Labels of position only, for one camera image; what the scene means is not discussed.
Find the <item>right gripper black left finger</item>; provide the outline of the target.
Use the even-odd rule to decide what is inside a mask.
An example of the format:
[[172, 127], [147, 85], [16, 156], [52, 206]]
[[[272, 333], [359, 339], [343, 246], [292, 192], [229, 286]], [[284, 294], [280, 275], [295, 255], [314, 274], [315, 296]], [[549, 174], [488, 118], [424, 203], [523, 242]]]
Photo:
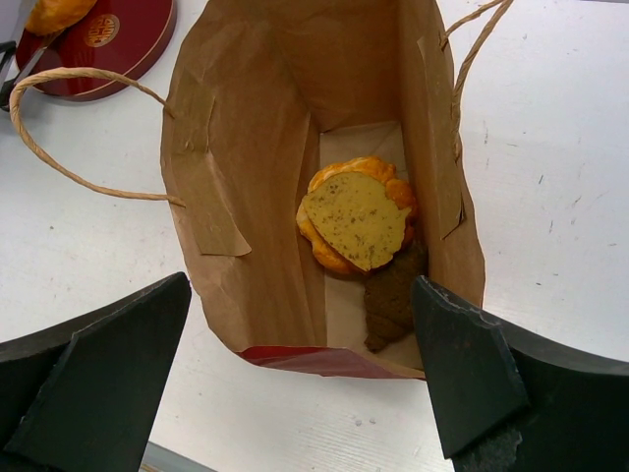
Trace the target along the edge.
[[191, 298], [176, 272], [2, 343], [2, 470], [139, 470]]

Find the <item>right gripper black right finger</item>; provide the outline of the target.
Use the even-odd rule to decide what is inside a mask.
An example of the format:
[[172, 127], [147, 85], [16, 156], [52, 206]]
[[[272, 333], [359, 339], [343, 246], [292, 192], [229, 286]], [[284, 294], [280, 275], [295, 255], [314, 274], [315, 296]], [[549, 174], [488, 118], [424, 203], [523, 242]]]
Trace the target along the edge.
[[424, 276], [411, 299], [442, 452], [455, 470], [627, 470], [627, 363], [535, 334]]

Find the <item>small brown chocolate croissant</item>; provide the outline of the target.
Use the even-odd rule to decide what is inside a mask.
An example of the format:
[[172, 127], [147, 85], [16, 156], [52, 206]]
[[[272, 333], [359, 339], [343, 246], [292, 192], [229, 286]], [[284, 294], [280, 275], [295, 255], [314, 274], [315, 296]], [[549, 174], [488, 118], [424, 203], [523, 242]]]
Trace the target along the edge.
[[428, 273], [428, 265], [427, 248], [413, 243], [366, 280], [364, 343], [370, 352], [379, 352], [414, 331], [411, 287], [419, 275]]

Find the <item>red and brown paper bag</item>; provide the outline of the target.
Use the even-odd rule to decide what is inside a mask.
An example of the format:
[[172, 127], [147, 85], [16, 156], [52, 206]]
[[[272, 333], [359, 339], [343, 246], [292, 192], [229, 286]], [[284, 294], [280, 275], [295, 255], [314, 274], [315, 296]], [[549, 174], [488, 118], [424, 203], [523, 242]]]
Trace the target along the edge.
[[506, 1], [460, 66], [433, 1], [211, 1], [164, 105], [163, 200], [207, 324], [244, 360], [364, 379], [421, 378], [407, 335], [363, 345], [358, 285], [315, 260], [295, 216], [325, 163], [374, 151], [419, 199], [429, 275], [480, 304], [486, 272], [459, 135], [463, 87]]

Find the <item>stainless steel tongs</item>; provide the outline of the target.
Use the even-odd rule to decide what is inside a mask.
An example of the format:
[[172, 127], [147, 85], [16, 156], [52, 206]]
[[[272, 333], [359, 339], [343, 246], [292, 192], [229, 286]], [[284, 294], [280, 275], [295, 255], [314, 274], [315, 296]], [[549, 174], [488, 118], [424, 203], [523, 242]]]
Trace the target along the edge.
[[32, 52], [30, 58], [25, 63], [24, 66], [20, 67], [20, 72], [13, 79], [5, 81], [1, 87], [1, 109], [8, 112], [9, 111], [9, 99], [10, 95], [16, 85], [16, 83], [20, 82], [24, 78], [26, 78], [37, 64], [43, 53], [48, 49], [48, 47], [54, 42], [54, 40], [58, 37], [60, 31], [53, 32], [49, 35], [43, 36], [38, 47]]

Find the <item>white round bread roll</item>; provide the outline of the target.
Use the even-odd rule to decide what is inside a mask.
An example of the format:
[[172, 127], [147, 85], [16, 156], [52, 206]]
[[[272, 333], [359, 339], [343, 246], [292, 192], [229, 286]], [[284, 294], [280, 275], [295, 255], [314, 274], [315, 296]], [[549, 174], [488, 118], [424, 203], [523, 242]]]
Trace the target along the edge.
[[67, 29], [82, 20], [95, 4], [96, 0], [38, 0], [25, 29], [38, 36]]

